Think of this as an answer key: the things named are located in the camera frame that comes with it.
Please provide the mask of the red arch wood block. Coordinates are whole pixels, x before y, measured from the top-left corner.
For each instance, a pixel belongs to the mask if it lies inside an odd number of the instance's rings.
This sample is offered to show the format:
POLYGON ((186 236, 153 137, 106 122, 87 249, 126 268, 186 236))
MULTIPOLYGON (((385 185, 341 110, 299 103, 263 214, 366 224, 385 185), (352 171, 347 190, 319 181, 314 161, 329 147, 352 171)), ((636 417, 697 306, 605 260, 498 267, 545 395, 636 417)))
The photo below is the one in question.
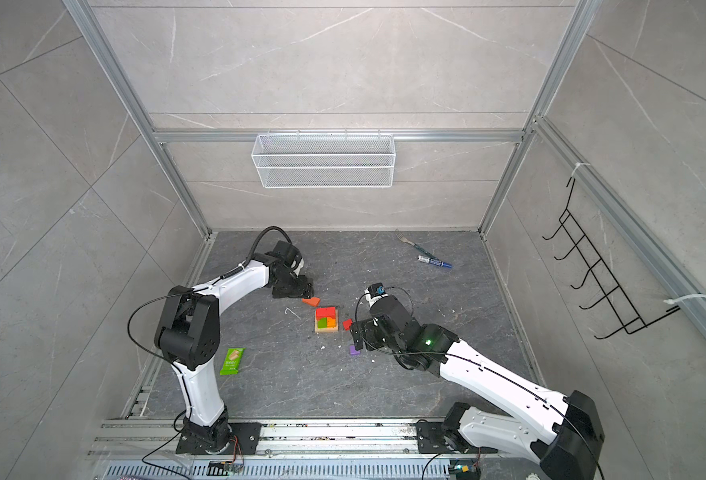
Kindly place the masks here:
POLYGON ((316 319, 323 318, 337 318, 337 308, 336 307, 319 307, 315 311, 316 319))

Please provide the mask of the natural wood block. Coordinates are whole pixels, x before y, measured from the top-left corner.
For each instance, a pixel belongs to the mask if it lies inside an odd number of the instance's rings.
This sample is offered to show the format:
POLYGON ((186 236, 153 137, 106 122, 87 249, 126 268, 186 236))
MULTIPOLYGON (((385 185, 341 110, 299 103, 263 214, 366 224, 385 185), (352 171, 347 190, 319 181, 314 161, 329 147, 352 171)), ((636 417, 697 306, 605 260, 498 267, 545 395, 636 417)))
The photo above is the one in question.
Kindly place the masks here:
POLYGON ((328 328, 328 329, 326 329, 326 330, 319 330, 319 329, 316 328, 316 320, 317 320, 317 319, 316 319, 316 316, 315 316, 315 318, 314 318, 314 331, 315 331, 316 333, 335 332, 335 331, 338 330, 338 327, 339 327, 338 309, 337 309, 337 318, 336 318, 336 320, 337 320, 337 327, 336 327, 336 328, 328 328))

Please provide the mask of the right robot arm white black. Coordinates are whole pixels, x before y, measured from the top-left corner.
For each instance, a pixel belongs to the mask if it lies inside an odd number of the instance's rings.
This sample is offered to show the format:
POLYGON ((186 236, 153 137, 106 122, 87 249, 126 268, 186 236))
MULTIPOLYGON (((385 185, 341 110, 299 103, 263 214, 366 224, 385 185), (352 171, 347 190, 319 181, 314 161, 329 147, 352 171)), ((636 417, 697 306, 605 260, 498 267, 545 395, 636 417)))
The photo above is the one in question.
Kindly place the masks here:
POLYGON ((455 383, 500 409, 483 412, 458 402, 441 425, 455 452, 493 449, 539 465, 551 479, 604 478, 600 454, 606 439, 595 401, 529 381, 490 360, 456 333, 421 324, 381 283, 360 296, 368 318, 355 318, 354 347, 386 354, 407 371, 455 383))

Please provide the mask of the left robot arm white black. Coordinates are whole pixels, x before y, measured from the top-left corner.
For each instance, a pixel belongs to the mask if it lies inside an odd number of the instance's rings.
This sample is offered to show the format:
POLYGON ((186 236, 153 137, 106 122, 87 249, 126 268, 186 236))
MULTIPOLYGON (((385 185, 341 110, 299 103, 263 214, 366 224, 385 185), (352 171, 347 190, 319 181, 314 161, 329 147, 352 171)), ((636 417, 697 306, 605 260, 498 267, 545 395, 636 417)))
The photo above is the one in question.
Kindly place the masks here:
POLYGON ((301 273, 303 256, 289 238, 262 254, 256 252, 258 244, 254 241, 243 262, 213 280, 172 288, 154 335, 154 344, 171 364, 183 394, 181 435, 208 453, 220 453, 235 440, 213 363, 222 314, 266 287, 276 299, 313 296, 312 280, 301 273))

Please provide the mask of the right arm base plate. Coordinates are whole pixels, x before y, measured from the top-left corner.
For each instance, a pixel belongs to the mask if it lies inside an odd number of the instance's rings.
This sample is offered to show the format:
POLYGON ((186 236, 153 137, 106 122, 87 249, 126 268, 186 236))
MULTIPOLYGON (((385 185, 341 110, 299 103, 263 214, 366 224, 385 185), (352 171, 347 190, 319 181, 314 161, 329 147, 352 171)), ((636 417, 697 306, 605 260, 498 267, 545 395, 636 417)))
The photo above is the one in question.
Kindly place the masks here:
POLYGON ((413 424, 416 430, 418 451, 421 454, 496 454, 491 447, 474 447, 461 440, 458 434, 446 434, 442 422, 420 419, 413 424))

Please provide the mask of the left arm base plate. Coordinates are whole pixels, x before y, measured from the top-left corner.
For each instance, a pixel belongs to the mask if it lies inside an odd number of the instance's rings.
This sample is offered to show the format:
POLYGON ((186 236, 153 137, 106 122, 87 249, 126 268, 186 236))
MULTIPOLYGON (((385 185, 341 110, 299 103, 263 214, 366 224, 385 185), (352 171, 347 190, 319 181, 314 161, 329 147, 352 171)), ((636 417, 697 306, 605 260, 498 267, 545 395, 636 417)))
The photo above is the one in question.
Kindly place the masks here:
POLYGON ((256 453, 262 424, 258 422, 217 423, 204 427, 184 422, 176 454, 227 455, 256 453))

